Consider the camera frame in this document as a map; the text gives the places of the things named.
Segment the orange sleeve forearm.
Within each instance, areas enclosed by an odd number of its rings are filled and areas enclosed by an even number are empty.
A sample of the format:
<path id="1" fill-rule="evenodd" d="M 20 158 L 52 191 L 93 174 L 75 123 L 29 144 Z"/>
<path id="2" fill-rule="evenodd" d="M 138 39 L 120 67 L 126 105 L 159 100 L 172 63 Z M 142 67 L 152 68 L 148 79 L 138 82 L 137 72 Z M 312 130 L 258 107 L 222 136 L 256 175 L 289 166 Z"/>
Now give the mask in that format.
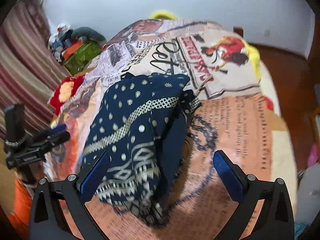
<path id="1" fill-rule="evenodd" d="M 19 179 L 15 179 L 15 200 L 13 213 L 8 219 L 22 239 L 29 239 L 29 218 L 32 198 Z"/>

